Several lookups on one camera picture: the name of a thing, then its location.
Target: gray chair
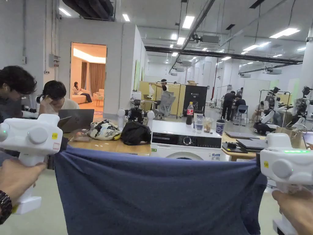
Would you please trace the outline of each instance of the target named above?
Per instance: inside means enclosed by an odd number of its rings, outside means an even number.
[[[248,124],[248,105],[239,105],[237,109],[237,115],[236,115],[236,120],[240,117],[240,124],[241,124],[241,119],[242,115],[246,115],[246,125]]]
[[[152,109],[156,117],[168,117],[171,113],[171,107],[175,100],[174,92],[164,91],[161,96],[161,103],[158,105],[158,109]]]

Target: fluorescent light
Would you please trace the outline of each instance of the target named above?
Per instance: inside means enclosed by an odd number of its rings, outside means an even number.
[[[76,48],[73,49],[73,56],[78,57],[82,60],[88,61],[90,63],[99,63],[99,64],[105,64],[106,63],[105,57],[92,56],[92,55],[84,53],[80,50],[77,50]]]
[[[66,10],[64,10],[63,8],[59,8],[60,11],[62,11],[65,15],[67,16],[71,16]]]
[[[253,49],[257,48],[257,47],[259,47],[259,45],[252,45],[252,46],[250,46],[250,47],[248,47],[246,49],[243,49],[243,50],[244,51],[250,51],[250,50],[253,50]]]
[[[190,26],[192,25],[193,20],[195,19],[194,16],[187,16],[185,18],[184,24],[182,25],[182,27],[184,29],[190,29]]]
[[[267,44],[270,44],[271,42],[265,42],[263,44],[260,45],[260,47],[266,46]]]
[[[229,60],[229,59],[231,59],[231,57],[225,57],[222,60]]]
[[[182,45],[185,41],[185,38],[179,37],[177,40],[177,45]]]
[[[172,34],[171,39],[172,40],[176,40],[177,39],[177,34]]]
[[[123,17],[124,17],[125,21],[128,21],[128,22],[131,21],[127,14],[123,14]]]
[[[298,29],[288,28],[288,29],[285,29],[285,30],[279,32],[278,34],[270,36],[270,38],[279,38],[281,36],[289,36],[289,35],[292,35],[292,34],[299,32],[299,31],[300,30],[298,30]]]

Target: black hair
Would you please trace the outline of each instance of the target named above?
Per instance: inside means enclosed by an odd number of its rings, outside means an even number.
[[[44,85],[42,95],[44,97],[49,96],[53,100],[60,100],[66,95],[66,88],[60,81],[48,81]]]
[[[37,82],[35,78],[17,65],[6,66],[0,70],[0,86],[7,84],[11,90],[16,90],[23,95],[35,92]]]

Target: washing machine dial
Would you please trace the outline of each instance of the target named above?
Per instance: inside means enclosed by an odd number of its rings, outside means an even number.
[[[191,144],[191,138],[189,136],[186,136],[183,139],[184,145],[190,145]]]

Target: wristwatch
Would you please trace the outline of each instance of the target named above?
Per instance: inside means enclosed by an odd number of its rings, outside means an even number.
[[[0,225],[3,224],[12,213],[12,201],[8,194],[0,190]]]

